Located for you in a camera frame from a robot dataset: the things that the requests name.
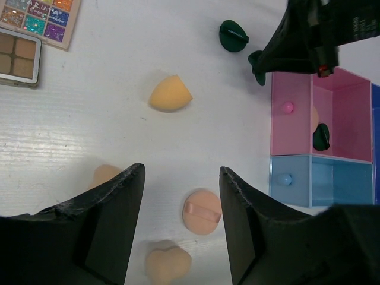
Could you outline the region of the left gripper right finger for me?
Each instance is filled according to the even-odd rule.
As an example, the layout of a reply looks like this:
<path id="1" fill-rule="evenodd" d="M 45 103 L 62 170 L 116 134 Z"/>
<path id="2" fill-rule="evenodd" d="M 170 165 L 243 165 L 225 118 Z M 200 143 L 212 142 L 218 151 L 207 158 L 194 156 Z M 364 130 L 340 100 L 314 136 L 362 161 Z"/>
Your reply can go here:
<path id="1" fill-rule="evenodd" d="M 378 284 L 379 207 L 297 211 L 220 169 L 233 284 Z"/>

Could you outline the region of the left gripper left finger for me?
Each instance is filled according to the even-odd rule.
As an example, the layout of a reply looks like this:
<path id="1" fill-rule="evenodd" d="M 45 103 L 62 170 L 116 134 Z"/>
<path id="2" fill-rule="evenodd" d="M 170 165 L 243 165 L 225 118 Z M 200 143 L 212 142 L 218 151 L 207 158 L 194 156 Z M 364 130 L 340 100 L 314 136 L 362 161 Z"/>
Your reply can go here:
<path id="1" fill-rule="evenodd" d="M 145 182 L 136 163 L 36 214 L 1 218 L 2 284 L 124 284 Z"/>

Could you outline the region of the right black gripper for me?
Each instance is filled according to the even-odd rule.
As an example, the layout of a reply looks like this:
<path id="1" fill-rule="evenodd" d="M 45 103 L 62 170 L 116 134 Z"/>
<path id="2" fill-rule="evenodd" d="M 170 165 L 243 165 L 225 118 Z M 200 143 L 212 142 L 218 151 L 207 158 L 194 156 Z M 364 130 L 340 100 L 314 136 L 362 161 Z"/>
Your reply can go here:
<path id="1" fill-rule="evenodd" d="M 328 77 L 339 47 L 379 36 L 379 1 L 289 1 L 264 48 L 271 72 Z"/>

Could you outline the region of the green puff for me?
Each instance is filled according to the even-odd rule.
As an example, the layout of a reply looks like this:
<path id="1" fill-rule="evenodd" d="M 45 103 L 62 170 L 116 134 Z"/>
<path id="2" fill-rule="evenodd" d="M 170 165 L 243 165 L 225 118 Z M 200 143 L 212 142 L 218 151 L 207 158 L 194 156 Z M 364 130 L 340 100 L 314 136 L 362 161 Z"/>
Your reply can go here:
<path id="1" fill-rule="evenodd" d="M 266 76 L 271 73 L 268 55 L 266 50 L 257 50 L 248 56 L 252 73 L 260 86 L 265 86 Z"/>
<path id="2" fill-rule="evenodd" d="M 249 43 L 249 37 L 244 29 L 232 20 L 222 22 L 218 35 L 221 45 L 232 53 L 242 51 Z"/>
<path id="3" fill-rule="evenodd" d="M 313 133 L 313 148 L 316 151 L 325 151 L 330 148 L 330 132 L 325 123 L 319 123 Z"/>

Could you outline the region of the green puff top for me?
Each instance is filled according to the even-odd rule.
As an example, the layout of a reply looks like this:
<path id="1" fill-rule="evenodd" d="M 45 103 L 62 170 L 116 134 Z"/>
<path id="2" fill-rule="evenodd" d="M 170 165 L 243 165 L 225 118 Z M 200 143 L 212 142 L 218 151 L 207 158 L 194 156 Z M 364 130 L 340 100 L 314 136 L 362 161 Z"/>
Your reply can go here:
<path id="1" fill-rule="evenodd" d="M 249 43 L 249 37 L 244 29 L 232 20 L 222 22 L 218 35 L 221 45 L 232 53 L 242 51 Z"/>

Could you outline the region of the gourd sponge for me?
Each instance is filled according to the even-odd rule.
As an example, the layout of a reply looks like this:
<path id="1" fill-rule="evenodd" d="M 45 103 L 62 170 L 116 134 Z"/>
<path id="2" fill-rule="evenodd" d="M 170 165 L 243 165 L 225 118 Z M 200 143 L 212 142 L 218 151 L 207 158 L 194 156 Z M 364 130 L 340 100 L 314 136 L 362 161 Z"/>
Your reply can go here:
<path id="1" fill-rule="evenodd" d="M 151 284 L 172 284 L 187 275 L 192 257 L 171 240 L 150 244 L 145 258 L 145 271 Z"/>
<path id="2" fill-rule="evenodd" d="M 105 182 L 111 180 L 118 174 L 120 174 L 122 169 L 112 166 L 109 164 L 103 164 L 99 166 L 95 171 L 93 175 L 93 180 L 88 187 L 88 190 L 93 189 L 99 185 L 104 184 Z"/>

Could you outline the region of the peach puff with ribbon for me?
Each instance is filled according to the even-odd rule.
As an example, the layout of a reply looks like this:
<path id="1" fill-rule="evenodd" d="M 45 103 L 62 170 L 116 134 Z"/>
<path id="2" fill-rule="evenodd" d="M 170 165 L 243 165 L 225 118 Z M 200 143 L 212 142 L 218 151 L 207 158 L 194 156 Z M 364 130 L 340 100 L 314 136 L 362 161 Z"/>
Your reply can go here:
<path id="1" fill-rule="evenodd" d="M 197 188 L 183 204 L 183 223 L 196 235 L 205 236 L 215 231 L 221 217 L 220 198 L 206 188 Z"/>

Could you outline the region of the orange teardrop sponge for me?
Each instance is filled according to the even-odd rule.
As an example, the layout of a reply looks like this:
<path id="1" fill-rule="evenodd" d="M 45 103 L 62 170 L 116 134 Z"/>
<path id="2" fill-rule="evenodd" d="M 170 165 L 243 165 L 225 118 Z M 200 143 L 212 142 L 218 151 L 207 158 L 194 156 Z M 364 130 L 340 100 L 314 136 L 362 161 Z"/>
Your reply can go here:
<path id="1" fill-rule="evenodd" d="M 163 79 L 153 90 L 149 105 L 163 112 L 174 112 L 184 108 L 193 96 L 178 75 Z"/>

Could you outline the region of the light blue drawer box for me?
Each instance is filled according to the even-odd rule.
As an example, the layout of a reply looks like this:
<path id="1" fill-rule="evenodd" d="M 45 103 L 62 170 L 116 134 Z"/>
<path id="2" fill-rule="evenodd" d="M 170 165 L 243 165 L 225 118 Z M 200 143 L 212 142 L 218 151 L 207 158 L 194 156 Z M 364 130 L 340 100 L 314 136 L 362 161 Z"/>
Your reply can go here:
<path id="1" fill-rule="evenodd" d="M 269 195 L 305 208 L 375 203 L 372 164 L 316 155 L 270 157 Z"/>

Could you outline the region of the pink drawer box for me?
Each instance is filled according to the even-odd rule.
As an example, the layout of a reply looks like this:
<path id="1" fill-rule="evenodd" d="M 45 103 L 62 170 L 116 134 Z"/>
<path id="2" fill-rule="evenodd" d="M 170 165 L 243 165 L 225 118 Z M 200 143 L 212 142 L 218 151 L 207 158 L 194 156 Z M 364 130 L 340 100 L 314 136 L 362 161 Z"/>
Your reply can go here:
<path id="1" fill-rule="evenodd" d="M 330 132 L 330 148 L 316 151 L 312 107 Z M 336 68 L 333 75 L 275 72 L 271 82 L 273 156 L 314 154 L 372 161 L 372 83 Z"/>

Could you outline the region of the gourd sponge front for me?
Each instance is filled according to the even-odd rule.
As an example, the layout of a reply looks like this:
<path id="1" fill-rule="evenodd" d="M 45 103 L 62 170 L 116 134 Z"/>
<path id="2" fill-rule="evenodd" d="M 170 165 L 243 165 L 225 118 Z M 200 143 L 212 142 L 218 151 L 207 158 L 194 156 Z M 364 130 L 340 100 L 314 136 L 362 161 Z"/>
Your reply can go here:
<path id="1" fill-rule="evenodd" d="M 145 258 L 145 271 L 151 284 L 172 284 L 187 275 L 192 257 L 171 240 L 150 244 Z"/>

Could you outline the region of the purple-blue organizer tray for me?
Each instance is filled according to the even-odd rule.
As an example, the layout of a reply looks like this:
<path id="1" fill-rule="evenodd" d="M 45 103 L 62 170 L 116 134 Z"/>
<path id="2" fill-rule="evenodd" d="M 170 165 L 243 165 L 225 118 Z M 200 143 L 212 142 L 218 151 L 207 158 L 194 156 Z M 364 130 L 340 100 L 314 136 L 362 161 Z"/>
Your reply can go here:
<path id="1" fill-rule="evenodd" d="M 373 128 L 373 171 L 375 185 L 375 204 L 379 205 L 379 133 L 380 133 L 379 86 L 372 84 L 372 128 Z"/>

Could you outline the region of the brown eyeshadow palette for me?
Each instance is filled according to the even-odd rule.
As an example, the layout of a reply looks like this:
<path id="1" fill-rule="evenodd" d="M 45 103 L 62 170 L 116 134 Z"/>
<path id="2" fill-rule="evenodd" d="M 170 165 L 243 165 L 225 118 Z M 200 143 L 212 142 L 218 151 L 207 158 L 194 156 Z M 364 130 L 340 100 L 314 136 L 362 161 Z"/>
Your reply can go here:
<path id="1" fill-rule="evenodd" d="M 1 28 L 1 84 L 36 88 L 41 51 L 40 39 Z"/>

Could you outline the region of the colourful glitter eyeshadow palette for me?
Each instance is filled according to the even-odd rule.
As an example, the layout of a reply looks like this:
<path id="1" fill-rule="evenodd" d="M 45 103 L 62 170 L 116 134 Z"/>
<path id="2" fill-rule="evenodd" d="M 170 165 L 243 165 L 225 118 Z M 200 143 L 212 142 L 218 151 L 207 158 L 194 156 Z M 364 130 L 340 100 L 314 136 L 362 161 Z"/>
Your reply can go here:
<path id="1" fill-rule="evenodd" d="M 1 0 L 1 27 L 68 50 L 80 0 Z"/>

